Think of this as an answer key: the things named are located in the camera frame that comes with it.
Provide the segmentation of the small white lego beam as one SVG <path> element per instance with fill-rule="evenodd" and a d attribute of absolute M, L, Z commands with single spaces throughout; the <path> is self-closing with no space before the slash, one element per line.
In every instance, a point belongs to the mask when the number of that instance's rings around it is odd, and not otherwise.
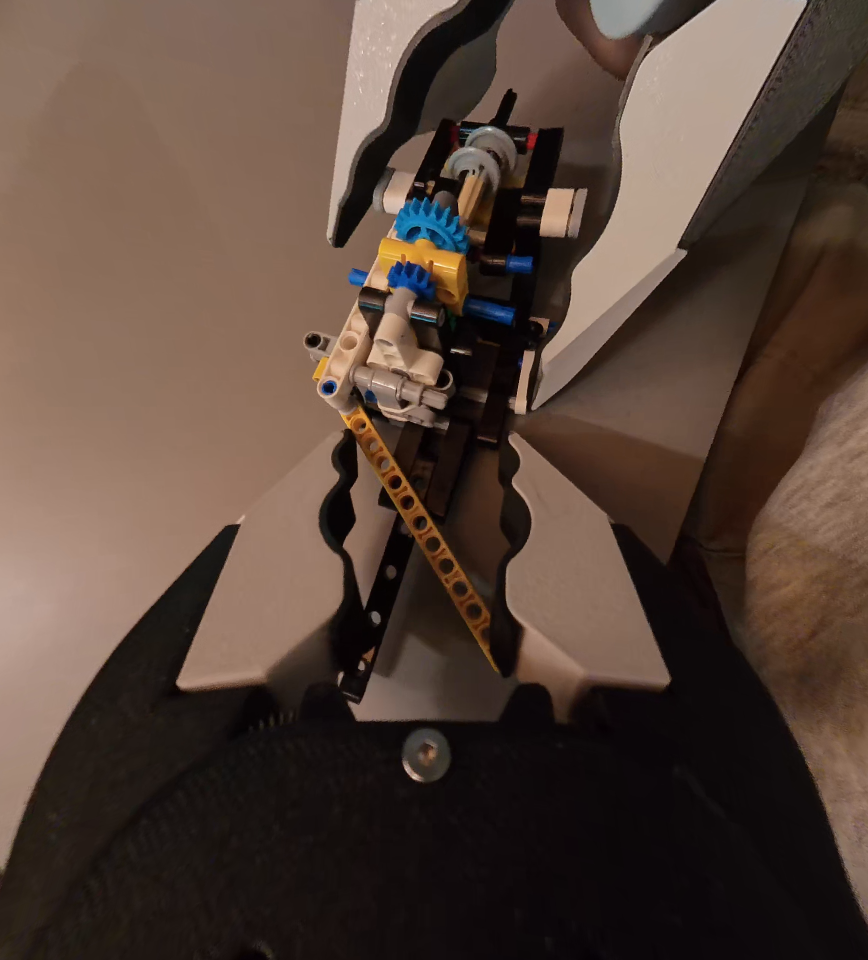
<path fill-rule="evenodd" d="M 516 385 L 512 396 L 512 412 L 517 416 L 524 416 L 530 412 L 538 386 L 543 376 L 542 350 L 525 350 L 521 355 L 518 367 Z"/>

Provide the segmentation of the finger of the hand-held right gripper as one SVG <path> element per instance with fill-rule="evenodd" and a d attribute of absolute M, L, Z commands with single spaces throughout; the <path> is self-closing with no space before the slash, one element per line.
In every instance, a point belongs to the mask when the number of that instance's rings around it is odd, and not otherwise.
<path fill-rule="evenodd" d="M 612 209 L 572 272 L 531 410 L 564 389 L 686 256 L 688 226 L 806 6 L 713 2 L 642 56 L 615 125 Z"/>
<path fill-rule="evenodd" d="M 341 248 L 394 154 L 445 119 L 470 115 L 497 71 L 511 1 L 358 1 L 354 5 L 329 201 Z"/>

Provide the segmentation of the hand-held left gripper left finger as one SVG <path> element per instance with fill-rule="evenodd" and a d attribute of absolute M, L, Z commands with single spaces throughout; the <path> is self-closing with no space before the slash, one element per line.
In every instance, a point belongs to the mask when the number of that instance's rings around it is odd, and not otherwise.
<path fill-rule="evenodd" d="M 265 686 L 302 697 L 335 677 L 329 627 L 345 596 L 343 559 L 320 510 L 340 479 L 328 435 L 242 517 L 177 675 L 182 691 Z"/>

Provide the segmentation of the person's right hand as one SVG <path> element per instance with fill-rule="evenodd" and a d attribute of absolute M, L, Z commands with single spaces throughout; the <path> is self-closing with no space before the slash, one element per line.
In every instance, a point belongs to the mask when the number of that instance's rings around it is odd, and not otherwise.
<path fill-rule="evenodd" d="M 572 36 L 609 76 L 626 80 L 644 45 L 644 34 L 610 38 L 599 30 L 588 1 L 556 1 L 557 13 Z"/>

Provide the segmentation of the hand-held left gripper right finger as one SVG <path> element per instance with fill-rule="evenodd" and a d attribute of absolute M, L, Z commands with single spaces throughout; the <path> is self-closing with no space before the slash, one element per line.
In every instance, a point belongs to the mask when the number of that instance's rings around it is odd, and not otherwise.
<path fill-rule="evenodd" d="M 665 690 L 668 667 L 608 515 L 519 434 L 502 444 L 498 470 L 501 674 L 545 688 L 555 712 L 595 687 Z"/>

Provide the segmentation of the lego vehicle chassis assembly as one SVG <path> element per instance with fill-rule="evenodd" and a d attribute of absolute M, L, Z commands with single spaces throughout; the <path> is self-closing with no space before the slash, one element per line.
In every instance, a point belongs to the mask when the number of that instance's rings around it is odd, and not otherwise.
<path fill-rule="evenodd" d="M 363 698 L 411 554 L 422 553 L 490 654 L 491 616 L 438 530 L 476 446 L 496 450 L 525 351 L 558 323 L 535 314 L 543 241 L 580 234 L 587 191 L 554 185 L 560 126 L 512 122 L 505 91 L 487 122 L 444 118 L 416 173 L 387 169 L 373 205 L 394 217 L 336 336 L 312 331 L 318 396 L 343 419 L 396 512 L 361 643 L 338 685 Z"/>

